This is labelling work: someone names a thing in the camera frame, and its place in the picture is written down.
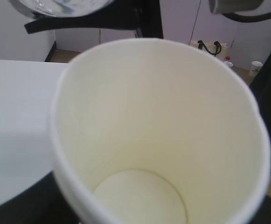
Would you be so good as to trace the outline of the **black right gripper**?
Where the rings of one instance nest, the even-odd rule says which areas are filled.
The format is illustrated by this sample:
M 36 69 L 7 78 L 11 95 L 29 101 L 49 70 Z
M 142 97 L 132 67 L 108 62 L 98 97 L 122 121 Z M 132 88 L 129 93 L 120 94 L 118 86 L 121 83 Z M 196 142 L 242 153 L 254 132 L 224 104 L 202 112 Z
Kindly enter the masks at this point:
M 110 17 L 43 18 L 24 25 L 28 34 L 66 28 L 103 28 L 135 31 L 136 37 L 163 39 L 158 0 L 116 0 L 107 7 Z

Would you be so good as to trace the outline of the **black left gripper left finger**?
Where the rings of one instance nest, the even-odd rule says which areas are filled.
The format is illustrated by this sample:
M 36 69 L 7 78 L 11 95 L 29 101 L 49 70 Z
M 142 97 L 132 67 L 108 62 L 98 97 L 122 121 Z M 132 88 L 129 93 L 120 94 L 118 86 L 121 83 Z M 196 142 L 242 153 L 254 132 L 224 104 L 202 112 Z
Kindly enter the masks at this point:
M 60 192 L 53 173 L 0 205 L 0 224 L 78 224 L 79 217 Z

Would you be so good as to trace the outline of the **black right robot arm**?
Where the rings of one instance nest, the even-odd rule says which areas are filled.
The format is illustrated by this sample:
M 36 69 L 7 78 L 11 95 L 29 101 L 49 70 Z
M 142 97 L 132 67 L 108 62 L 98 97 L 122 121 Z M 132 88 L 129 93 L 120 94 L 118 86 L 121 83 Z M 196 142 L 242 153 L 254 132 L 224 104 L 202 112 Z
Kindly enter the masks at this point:
M 163 37 L 160 19 L 160 2 L 157 0 L 108 0 L 97 8 L 79 7 L 78 13 L 67 0 L 54 0 L 57 9 L 50 10 L 46 1 L 30 1 L 28 6 L 31 22 L 25 25 L 27 33 L 65 28 L 106 28 L 134 30 L 141 37 Z M 240 23 L 261 22 L 271 19 L 271 11 L 253 16 L 243 15 L 262 5 L 260 0 L 211 0 L 209 9 L 229 20 Z M 263 68 L 250 84 L 260 112 L 268 126 L 271 138 L 271 53 Z

